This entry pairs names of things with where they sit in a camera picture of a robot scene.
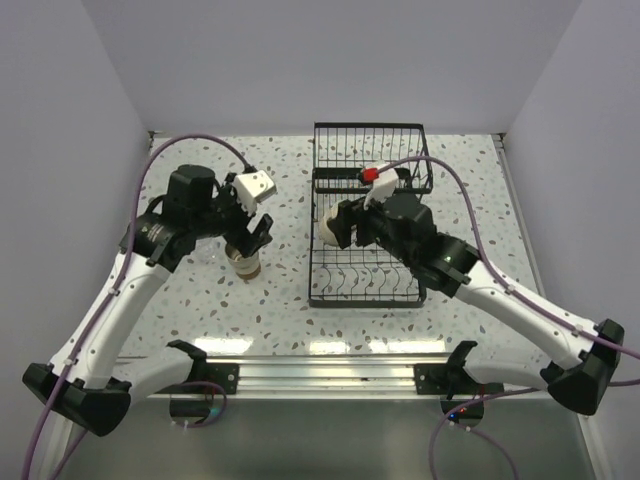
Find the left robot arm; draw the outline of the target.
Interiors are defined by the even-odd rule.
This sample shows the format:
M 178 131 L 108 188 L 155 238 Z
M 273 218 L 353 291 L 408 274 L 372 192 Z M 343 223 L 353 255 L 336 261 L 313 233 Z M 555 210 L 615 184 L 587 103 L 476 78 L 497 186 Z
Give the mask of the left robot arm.
M 32 363 L 23 382 L 43 403 L 88 432 L 103 437 L 138 401 L 174 385 L 201 390 L 211 376 L 207 355 L 182 340 L 116 370 L 116 360 L 146 305 L 199 240 L 221 237 L 243 257 L 271 242 L 269 215 L 248 225 L 257 207 L 277 191 L 263 170 L 230 174 L 181 165 L 165 194 L 154 198 L 121 241 L 99 296 L 65 345 L 46 364 Z

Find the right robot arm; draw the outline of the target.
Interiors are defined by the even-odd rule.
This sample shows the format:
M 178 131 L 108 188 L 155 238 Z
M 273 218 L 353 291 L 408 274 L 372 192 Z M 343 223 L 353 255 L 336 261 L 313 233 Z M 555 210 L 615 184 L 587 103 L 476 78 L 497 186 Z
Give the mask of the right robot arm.
M 543 353 L 536 361 L 464 340 L 427 376 L 447 395 L 509 384 L 546 391 L 575 413 L 596 413 L 620 361 L 624 329 L 616 322 L 594 323 L 521 287 L 482 259 L 477 248 L 438 231 L 431 210 L 412 194 L 394 194 L 384 202 L 342 201 L 320 220 L 319 235 L 341 249 L 377 245 L 420 286 L 490 314 Z

